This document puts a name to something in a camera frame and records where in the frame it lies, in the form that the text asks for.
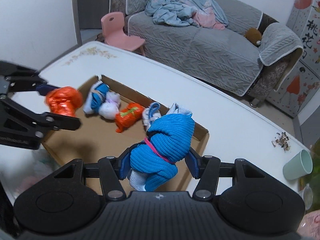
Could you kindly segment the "blue white sock bundle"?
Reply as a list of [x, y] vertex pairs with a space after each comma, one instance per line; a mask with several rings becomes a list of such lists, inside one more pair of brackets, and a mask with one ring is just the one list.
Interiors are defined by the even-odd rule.
[[105, 102], [106, 94], [109, 90], [109, 86], [101, 80], [93, 84], [83, 106], [84, 113], [86, 115], [97, 114], [99, 112], [99, 108]]

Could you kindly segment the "blue knit pink band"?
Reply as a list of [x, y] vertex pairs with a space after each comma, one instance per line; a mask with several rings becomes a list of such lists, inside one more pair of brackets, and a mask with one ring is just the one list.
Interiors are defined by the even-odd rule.
[[154, 120], [144, 140], [130, 153], [131, 187], [137, 191], [155, 191], [178, 173], [176, 163], [191, 147], [195, 128], [192, 112], [173, 103], [168, 112]]

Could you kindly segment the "white bubble wrap purple tie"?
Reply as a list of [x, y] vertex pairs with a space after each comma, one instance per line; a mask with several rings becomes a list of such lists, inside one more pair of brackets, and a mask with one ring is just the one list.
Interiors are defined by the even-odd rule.
[[107, 120], [114, 120], [119, 113], [121, 99], [116, 92], [107, 92], [105, 102], [99, 108], [99, 115]]

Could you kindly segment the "orange bag green tie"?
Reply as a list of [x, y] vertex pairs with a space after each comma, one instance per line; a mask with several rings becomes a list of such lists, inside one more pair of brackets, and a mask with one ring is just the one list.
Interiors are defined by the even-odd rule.
[[138, 120], [142, 118], [144, 107], [138, 103], [129, 103], [124, 109], [116, 114], [115, 123], [117, 126], [116, 132], [122, 133]]

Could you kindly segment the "white towel blue trim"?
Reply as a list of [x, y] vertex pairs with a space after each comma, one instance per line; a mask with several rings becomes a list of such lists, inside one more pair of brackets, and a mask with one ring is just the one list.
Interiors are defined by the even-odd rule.
[[150, 128], [150, 126], [155, 120], [157, 120], [162, 116], [159, 109], [160, 109], [160, 104], [158, 102], [153, 102], [149, 105], [149, 107], [144, 109], [142, 113], [142, 121], [143, 121], [144, 129], [146, 131]]

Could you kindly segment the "shallow cardboard box tray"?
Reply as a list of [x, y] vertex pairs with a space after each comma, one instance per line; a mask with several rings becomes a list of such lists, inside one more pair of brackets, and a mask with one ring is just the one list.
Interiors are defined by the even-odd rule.
[[[90, 88], [99, 79], [106, 83], [112, 91], [120, 94], [120, 110], [131, 102], [139, 103], [143, 107], [148, 107], [154, 102], [151, 98], [104, 75], [101, 78], [93, 76], [81, 86], [75, 86], [82, 94], [84, 101]], [[99, 115], [85, 116], [83, 106], [76, 111], [76, 116], [82, 123], [79, 129], [76, 131], [59, 130], [52, 132], [43, 142], [44, 148], [61, 166], [77, 158], [82, 159], [87, 164], [97, 163], [100, 158], [106, 156], [119, 157], [128, 147], [144, 139], [146, 132], [141, 120], [124, 132], [117, 133], [117, 126], [114, 122], [104, 120]], [[196, 123], [191, 147], [199, 155], [202, 155], [208, 140], [208, 130]], [[191, 174], [184, 160], [177, 163], [177, 168], [178, 174], [159, 187], [157, 191], [186, 190], [191, 180]], [[96, 193], [102, 194], [98, 179], [87, 179], [86, 184]]]

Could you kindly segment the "seed shells pile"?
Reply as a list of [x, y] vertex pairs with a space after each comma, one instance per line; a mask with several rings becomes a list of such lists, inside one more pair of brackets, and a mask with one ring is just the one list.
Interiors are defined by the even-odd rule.
[[285, 152], [290, 150], [289, 136], [286, 132], [276, 133], [276, 136], [271, 141], [273, 147], [281, 147]]

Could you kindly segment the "mint green plastic cup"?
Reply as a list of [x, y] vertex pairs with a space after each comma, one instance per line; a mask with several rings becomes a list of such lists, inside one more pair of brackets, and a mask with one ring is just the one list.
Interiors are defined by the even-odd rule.
[[313, 170], [313, 162], [310, 153], [301, 150], [283, 167], [283, 175], [287, 180], [295, 180], [300, 177], [311, 174]]

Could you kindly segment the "pink plastic child chair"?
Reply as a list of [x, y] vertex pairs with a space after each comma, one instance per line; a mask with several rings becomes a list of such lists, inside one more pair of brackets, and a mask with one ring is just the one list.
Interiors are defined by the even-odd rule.
[[137, 49], [145, 56], [145, 40], [139, 36], [129, 36], [124, 32], [125, 18], [122, 12], [111, 12], [101, 18], [104, 43], [122, 50], [134, 52]]

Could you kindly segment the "clear glass cup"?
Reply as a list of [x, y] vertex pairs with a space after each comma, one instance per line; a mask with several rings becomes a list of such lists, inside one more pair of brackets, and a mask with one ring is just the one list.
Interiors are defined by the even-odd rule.
[[308, 211], [313, 204], [313, 191], [309, 183], [307, 183], [306, 186], [298, 192], [298, 194], [304, 202], [305, 210]]

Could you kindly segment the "grey quilted sofa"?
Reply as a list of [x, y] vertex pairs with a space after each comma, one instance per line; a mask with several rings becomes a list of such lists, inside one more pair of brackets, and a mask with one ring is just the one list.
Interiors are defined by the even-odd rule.
[[[238, 0], [215, 0], [226, 14], [224, 30], [193, 25], [154, 24], [145, 14], [148, 0], [110, 0], [110, 11], [125, 15], [125, 31], [145, 39], [147, 57], [237, 96], [263, 102], [293, 71], [303, 53], [287, 26]], [[256, 47], [244, 37], [262, 34]]]

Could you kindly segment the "brown plush toy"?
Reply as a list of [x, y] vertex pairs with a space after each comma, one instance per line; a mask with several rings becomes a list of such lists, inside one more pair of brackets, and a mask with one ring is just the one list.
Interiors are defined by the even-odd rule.
[[244, 34], [244, 37], [256, 47], [261, 45], [262, 34], [256, 28], [249, 28]]

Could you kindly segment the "pink garment on sofa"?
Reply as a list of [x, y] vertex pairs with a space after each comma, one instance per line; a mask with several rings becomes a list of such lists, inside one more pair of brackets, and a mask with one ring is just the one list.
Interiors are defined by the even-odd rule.
[[218, 30], [225, 29], [225, 26], [216, 20], [214, 10], [212, 10], [211, 8], [208, 8], [207, 11], [198, 10], [192, 16], [192, 19], [197, 25], [203, 28], [218, 29]]

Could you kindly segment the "light blue blanket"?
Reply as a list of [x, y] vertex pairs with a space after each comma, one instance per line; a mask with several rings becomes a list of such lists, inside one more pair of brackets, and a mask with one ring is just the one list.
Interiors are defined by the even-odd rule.
[[225, 27], [229, 25], [227, 16], [214, 0], [148, 0], [145, 14], [152, 17], [154, 24], [166, 24], [173, 27], [187, 27], [197, 25], [192, 16], [198, 10], [214, 10], [216, 20]]

